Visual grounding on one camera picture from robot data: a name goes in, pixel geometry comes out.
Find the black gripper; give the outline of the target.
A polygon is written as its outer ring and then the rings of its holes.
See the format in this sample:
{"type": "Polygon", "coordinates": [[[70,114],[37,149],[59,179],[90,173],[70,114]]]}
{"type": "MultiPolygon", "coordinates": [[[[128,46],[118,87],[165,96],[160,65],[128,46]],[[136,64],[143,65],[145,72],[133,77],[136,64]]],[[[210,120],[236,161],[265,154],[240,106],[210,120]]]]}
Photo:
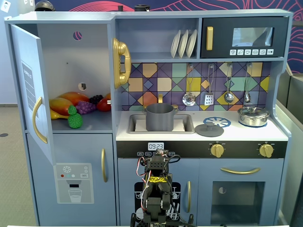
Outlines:
{"type": "Polygon", "coordinates": [[[152,156],[144,161],[144,173],[151,175],[168,175],[170,158],[166,156],[152,156]]]}

